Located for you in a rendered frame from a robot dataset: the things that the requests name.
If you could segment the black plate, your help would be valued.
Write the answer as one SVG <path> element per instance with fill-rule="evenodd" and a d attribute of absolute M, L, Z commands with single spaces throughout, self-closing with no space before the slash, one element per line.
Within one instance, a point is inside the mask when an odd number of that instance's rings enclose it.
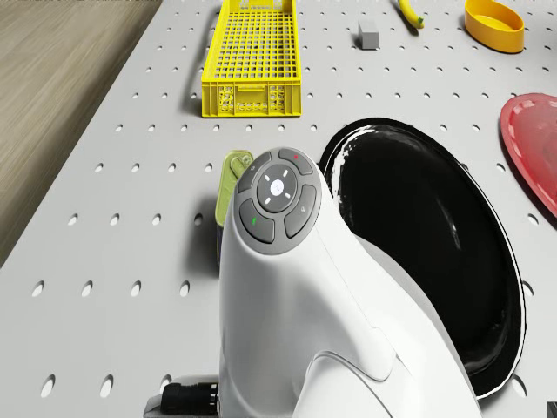
<path fill-rule="evenodd" d="M 319 168 L 350 230 L 430 301 L 476 396 L 502 389 L 523 351 L 524 292 L 506 231 L 467 169 L 389 118 L 340 129 Z"/>

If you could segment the banana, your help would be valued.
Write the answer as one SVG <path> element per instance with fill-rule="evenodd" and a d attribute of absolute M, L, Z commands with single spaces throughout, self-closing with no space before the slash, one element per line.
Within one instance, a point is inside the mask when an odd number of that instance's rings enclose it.
<path fill-rule="evenodd" d="M 424 18 L 414 11 L 410 0 L 398 0 L 398 5 L 404 18 L 414 29 L 421 30 L 425 27 Z"/>

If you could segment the flat-sided can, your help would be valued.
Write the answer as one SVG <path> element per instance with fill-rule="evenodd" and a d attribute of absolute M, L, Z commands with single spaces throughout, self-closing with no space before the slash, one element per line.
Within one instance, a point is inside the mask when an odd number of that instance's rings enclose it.
<path fill-rule="evenodd" d="M 226 154 L 223 161 L 215 207 L 218 268 L 220 267 L 221 246 L 229 202 L 238 180 L 252 161 L 252 154 L 246 150 L 232 150 Z"/>

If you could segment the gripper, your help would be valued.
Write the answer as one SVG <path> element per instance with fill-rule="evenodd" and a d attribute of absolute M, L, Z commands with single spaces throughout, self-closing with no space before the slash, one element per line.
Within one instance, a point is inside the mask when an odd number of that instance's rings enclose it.
<path fill-rule="evenodd" d="M 217 375 L 181 376 L 147 401 L 144 418 L 219 418 L 218 395 Z"/>

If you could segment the yellow basket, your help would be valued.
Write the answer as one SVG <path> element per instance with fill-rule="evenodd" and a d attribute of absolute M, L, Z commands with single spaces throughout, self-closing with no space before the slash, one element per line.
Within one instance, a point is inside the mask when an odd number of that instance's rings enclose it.
<path fill-rule="evenodd" d="M 296 0 L 224 0 L 201 83 L 204 118 L 299 117 Z"/>

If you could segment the yellow bowl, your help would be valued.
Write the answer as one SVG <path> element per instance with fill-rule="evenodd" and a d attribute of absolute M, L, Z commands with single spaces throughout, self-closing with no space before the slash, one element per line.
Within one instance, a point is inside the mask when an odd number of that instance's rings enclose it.
<path fill-rule="evenodd" d="M 524 49 L 522 18 L 496 0 L 466 0 L 465 27 L 474 39 L 493 50 L 520 53 Z"/>

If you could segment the red plate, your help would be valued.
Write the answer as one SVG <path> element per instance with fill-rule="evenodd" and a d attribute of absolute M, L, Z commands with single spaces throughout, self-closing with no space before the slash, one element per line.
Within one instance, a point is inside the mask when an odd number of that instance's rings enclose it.
<path fill-rule="evenodd" d="M 522 178 L 557 218 L 557 97 L 510 98 L 500 111 L 500 133 Z"/>

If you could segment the grey cube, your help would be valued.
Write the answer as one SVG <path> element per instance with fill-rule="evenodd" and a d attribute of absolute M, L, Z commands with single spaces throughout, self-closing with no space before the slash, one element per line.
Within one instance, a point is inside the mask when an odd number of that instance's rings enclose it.
<path fill-rule="evenodd" d="M 362 50 L 377 50 L 379 48 L 379 29 L 373 20 L 359 20 L 358 41 Z"/>

